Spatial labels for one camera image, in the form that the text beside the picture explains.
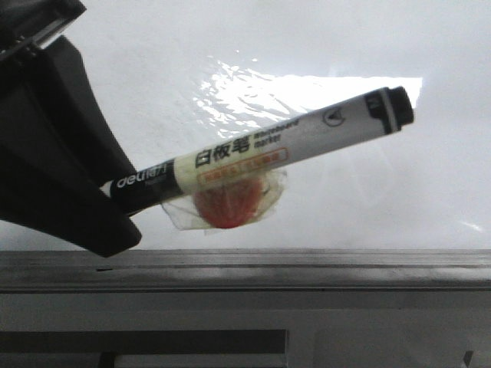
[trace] brand logo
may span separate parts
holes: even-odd
[[[322,115],[322,120],[330,127],[339,127],[346,119],[341,115],[341,108],[335,107],[326,110]]]
[[[154,178],[156,176],[163,175],[166,173],[166,171],[167,171],[167,164],[163,163],[161,165],[150,167],[149,169],[146,169],[144,171],[139,171],[136,174],[119,179],[116,182],[116,186],[121,189],[124,186],[130,186],[135,182],[142,182],[149,178]]]

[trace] marker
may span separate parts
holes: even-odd
[[[413,120],[405,89],[384,87],[111,180],[101,190],[132,214],[181,195],[396,133]]]

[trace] red candy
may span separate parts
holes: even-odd
[[[243,179],[193,195],[199,215],[216,228],[235,228],[252,219],[262,198],[260,178]]]

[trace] deli logo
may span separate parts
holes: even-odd
[[[150,178],[155,178],[156,176],[164,175],[167,172],[167,163],[161,163],[160,165],[150,167],[149,169],[139,171],[136,174],[126,176],[119,179],[116,182],[117,188],[121,189],[125,186],[131,186],[135,182],[144,182]]]

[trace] black object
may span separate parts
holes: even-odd
[[[107,126],[80,53],[59,37],[72,0],[0,0],[0,219],[104,257],[141,234],[100,190],[135,172]]]
[[[102,353],[97,368],[114,368],[116,353]]]
[[[287,339],[287,330],[0,331],[0,353],[284,354]]]
[[[413,108],[409,96],[402,87],[393,88],[388,91],[388,94],[400,130],[403,125],[414,121]]]

